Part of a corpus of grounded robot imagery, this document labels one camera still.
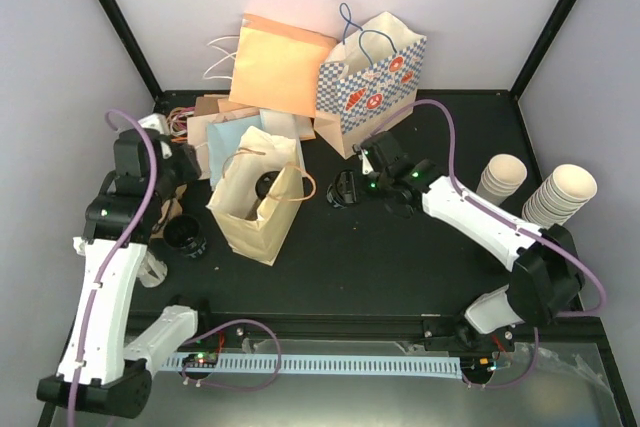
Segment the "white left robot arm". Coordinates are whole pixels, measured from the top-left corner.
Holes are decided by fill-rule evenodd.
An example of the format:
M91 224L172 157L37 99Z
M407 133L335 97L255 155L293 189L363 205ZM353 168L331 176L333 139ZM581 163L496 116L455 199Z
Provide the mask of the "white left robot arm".
M137 282L162 282L166 265L150 250L162 208L200 176L195 153L152 127L121 132L115 168L87 207L74 247L85 274L69 343L55 374L40 380L39 400L77 411L137 417L165 360L188 341L207 344L213 319L188 305L169 305L132 342L125 333Z

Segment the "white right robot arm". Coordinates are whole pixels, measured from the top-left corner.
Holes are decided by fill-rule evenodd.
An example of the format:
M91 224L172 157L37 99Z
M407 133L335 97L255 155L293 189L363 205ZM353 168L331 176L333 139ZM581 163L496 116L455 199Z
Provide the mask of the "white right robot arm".
M360 173L349 172L338 183L346 205L379 198L419 210L473 240L508 272L506 285L478 297L455 324L461 347L476 350L499 328L542 327L565 315L584 286L565 227L526 222L464 189L430 160L412 162L389 132L367 139L356 153Z

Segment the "beige kraft paper bag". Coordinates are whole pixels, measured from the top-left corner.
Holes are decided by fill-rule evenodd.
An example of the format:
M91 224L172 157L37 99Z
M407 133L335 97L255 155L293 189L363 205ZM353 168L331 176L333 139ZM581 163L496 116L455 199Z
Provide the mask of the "beige kraft paper bag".
M257 205L256 181L269 171L279 176ZM251 126L223 164L207 208L234 253L271 266L300 206L316 191L315 178L301 166L297 141Z

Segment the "black lidded coffee cup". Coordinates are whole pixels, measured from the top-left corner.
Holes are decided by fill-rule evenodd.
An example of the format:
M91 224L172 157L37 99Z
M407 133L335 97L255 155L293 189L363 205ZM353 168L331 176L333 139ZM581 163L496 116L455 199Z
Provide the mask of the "black lidded coffee cup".
M351 207L360 202L353 170L343 170L336 175L327 188L326 200L335 209Z

